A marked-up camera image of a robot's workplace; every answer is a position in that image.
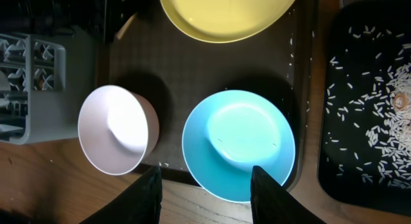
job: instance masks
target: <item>brown tray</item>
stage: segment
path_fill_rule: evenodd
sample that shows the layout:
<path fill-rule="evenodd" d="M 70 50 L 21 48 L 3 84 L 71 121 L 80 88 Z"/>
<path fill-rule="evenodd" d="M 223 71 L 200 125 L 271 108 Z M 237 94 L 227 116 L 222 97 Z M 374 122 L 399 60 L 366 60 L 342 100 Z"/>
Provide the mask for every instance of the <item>brown tray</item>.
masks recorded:
<path fill-rule="evenodd" d="M 296 0 L 277 22 L 248 39 L 209 44 L 179 31 L 154 0 L 149 16 L 135 19 L 110 47 L 109 83 L 145 97 L 160 121 L 159 142 L 136 172 L 161 163 L 164 179 L 197 185 L 182 154 L 186 119 L 204 98 L 242 89 L 270 100 L 291 124 L 296 161 L 284 186 L 292 189 L 302 166 L 315 2 Z"/>

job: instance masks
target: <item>tray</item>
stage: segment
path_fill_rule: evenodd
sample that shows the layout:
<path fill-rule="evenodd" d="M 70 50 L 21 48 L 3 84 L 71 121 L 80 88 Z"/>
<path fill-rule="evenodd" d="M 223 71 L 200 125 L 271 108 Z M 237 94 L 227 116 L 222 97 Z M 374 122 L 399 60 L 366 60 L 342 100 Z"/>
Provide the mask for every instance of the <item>tray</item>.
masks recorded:
<path fill-rule="evenodd" d="M 384 124 L 384 119 L 388 119 L 385 113 L 395 111 L 388 105 L 378 105 L 378 109 L 383 108 L 381 114 L 384 118 L 379 114 L 375 116 L 372 111 L 375 111 L 374 104 L 385 102 L 386 98 L 380 99 L 383 96 L 388 96 L 388 103 L 392 103 L 390 98 L 392 98 L 393 87 L 389 86 L 390 93 L 386 89 L 386 83 L 391 80 L 388 75 L 389 66 L 391 66 L 390 72 L 395 74 L 398 67 L 410 61 L 411 49 L 406 49 L 399 55 L 403 48 L 402 44 L 411 43 L 411 25 L 403 22 L 403 18 L 411 15 L 408 9 L 410 3 L 411 0 L 375 0 L 355 3 L 344 8 L 335 19 L 329 40 L 328 61 L 335 56 L 334 62 L 338 61 L 338 64 L 333 65 L 328 62 L 326 88 L 330 90 L 330 96 L 336 98 L 329 98 L 328 91 L 325 91 L 318 167 L 319 183 L 334 199 L 404 215 L 411 215 L 411 189 L 409 189 L 411 186 L 406 184 L 402 184 L 403 188 L 393 186 L 394 178 L 407 182 L 394 172 L 393 178 L 383 173 L 385 178 L 380 182 L 382 169 L 378 166 L 382 163 L 384 171 L 396 170 L 392 164 L 394 159 L 392 156 L 381 157 L 382 151 L 376 146 L 381 147 L 384 144 L 371 143 L 373 147 L 370 147 L 369 138 L 365 134 L 367 130 L 378 125 L 380 128 L 374 130 L 378 133 L 379 141 L 388 142 L 386 140 L 390 136 L 390 128 L 386 128 Z M 369 32 L 374 26 L 375 30 L 371 34 L 364 33 L 365 25 L 368 26 Z M 404 59 L 394 60 L 400 56 Z M 376 81 L 376 77 L 381 77 L 383 82 Z M 372 95 L 370 92 L 374 90 L 374 84 L 376 84 L 376 95 L 381 90 L 379 99 L 362 98 L 365 94 Z M 344 107 L 347 107 L 348 113 L 339 110 Z M 337 112 L 345 115 L 344 121 Z M 410 159 L 408 156 L 402 156 L 401 160 L 404 158 Z M 405 167 L 404 170 L 411 173 L 409 167 Z"/>
<path fill-rule="evenodd" d="M 296 0 L 275 24 L 251 38 L 209 44 L 179 31 L 153 0 L 145 18 L 134 20 L 110 47 L 109 83 L 144 96 L 159 117 L 159 142 L 136 172 L 160 165 L 163 178 L 197 185 L 182 155 L 186 119 L 204 98 L 242 89 L 270 100 L 291 124 L 297 158 L 284 185 L 290 190 L 301 173 L 314 2 Z"/>

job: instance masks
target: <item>blue bowl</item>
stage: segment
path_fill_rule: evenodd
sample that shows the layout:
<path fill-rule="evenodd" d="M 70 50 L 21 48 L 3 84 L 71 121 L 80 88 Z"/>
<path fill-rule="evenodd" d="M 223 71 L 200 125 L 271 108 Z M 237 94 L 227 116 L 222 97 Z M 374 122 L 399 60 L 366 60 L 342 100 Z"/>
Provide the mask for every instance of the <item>blue bowl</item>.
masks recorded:
<path fill-rule="evenodd" d="M 283 185 L 295 160 L 293 133 L 283 114 L 265 98 L 242 90 L 201 101 L 184 126 L 182 150 L 194 179 L 230 202 L 250 202 L 253 166 Z"/>

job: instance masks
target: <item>white bowl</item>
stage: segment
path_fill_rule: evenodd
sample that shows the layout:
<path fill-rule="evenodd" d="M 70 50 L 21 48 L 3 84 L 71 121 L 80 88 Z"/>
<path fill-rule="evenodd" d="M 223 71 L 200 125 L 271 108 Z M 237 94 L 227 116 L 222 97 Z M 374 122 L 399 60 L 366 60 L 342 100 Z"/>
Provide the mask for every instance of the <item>white bowl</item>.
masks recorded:
<path fill-rule="evenodd" d="M 123 175 L 153 150 L 159 120 L 142 96 L 118 86 L 103 86 L 84 101 L 78 137 L 94 167 L 109 175 Z"/>

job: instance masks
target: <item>wood grain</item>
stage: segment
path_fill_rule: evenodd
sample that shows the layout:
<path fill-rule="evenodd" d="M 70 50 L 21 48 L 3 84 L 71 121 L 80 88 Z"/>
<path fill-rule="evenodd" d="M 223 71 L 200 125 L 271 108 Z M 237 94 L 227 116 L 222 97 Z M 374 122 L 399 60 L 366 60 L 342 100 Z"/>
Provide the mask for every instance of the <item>wood grain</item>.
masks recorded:
<path fill-rule="evenodd" d="M 304 165 L 291 194 L 327 223 L 411 223 L 411 218 L 340 203 L 317 181 L 325 83 L 324 41 L 338 0 L 319 0 L 313 43 L 310 113 Z M 0 209 L 44 222 L 78 223 L 109 203 L 138 175 L 112 177 L 88 163 L 78 139 L 26 146 L 0 144 Z M 229 203 L 203 189 L 163 182 L 161 223 L 252 223 L 249 204 Z"/>

